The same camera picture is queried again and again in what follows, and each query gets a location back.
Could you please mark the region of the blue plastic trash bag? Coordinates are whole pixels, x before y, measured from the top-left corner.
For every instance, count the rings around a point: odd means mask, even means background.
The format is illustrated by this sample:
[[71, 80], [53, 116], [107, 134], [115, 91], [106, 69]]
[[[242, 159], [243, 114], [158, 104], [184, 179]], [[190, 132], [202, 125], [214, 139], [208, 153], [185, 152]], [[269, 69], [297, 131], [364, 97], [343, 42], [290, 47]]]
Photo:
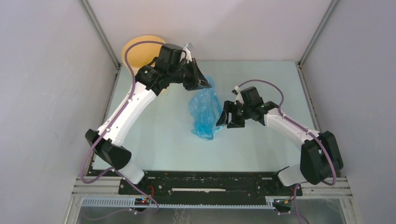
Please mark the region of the blue plastic trash bag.
[[211, 88], [199, 90], [189, 101], [188, 110], [193, 118], [191, 133], [203, 140], [213, 140], [215, 134], [222, 129], [216, 123], [220, 118], [222, 106], [215, 89], [215, 81], [207, 77]]

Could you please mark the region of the yellow capybara trash bin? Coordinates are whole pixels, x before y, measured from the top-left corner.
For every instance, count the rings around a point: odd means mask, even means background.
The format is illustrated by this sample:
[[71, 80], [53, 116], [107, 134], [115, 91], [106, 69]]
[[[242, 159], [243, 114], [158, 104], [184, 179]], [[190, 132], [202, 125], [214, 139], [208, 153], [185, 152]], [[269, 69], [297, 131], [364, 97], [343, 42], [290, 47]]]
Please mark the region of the yellow capybara trash bin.
[[134, 76], [137, 71], [144, 65], [148, 64], [152, 61], [152, 59], [158, 56], [161, 45], [158, 43], [141, 43], [131, 48], [127, 53], [127, 60], [125, 59], [126, 50], [131, 47], [133, 44], [144, 41], [154, 41], [160, 42], [161, 44], [165, 44], [166, 41], [155, 35], [141, 35], [132, 40], [130, 40], [121, 51], [121, 59], [123, 65], [125, 66], [129, 78], [132, 80], [132, 74], [130, 69], [127, 66], [127, 62], [133, 70]]

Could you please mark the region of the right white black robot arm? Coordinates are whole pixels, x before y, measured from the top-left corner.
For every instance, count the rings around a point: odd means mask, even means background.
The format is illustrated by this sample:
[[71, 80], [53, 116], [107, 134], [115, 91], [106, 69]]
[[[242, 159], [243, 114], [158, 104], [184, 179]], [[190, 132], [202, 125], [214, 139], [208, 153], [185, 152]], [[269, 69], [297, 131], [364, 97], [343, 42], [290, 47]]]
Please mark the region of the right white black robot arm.
[[337, 140], [330, 131], [319, 132], [302, 126], [287, 117], [279, 105], [272, 101], [264, 102], [255, 87], [233, 90], [235, 101], [225, 101], [223, 111], [216, 126], [243, 128], [251, 119], [263, 126], [274, 129], [286, 137], [300, 151], [300, 163], [286, 167], [275, 173], [272, 190], [284, 195], [290, 186], [308, 182], [316, 185], [326, 178], [336, 178], [343, 167]]

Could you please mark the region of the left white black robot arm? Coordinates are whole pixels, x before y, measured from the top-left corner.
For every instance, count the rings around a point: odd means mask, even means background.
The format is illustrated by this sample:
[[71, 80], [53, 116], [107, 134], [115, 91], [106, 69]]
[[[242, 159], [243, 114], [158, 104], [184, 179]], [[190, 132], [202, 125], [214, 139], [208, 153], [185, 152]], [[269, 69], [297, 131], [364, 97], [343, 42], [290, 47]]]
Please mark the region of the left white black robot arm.
[[132, 74], [130, 90], [104, 124], [85, 134], [90, 150], [109, 164], [111, 171], [129, 180], [129, 187], [136, 194], [146, 192], [148, 182], [143, 179], [143, 170], [133, 161], [132, 153], [122, 146], [134, 122], [170, 84], [182, 84], [187, 91], [211, 88], [191, 56], [190, 44], [183, 47], [171, 43], [160, 45], [158, 56], [137, 72], [126, 62]]

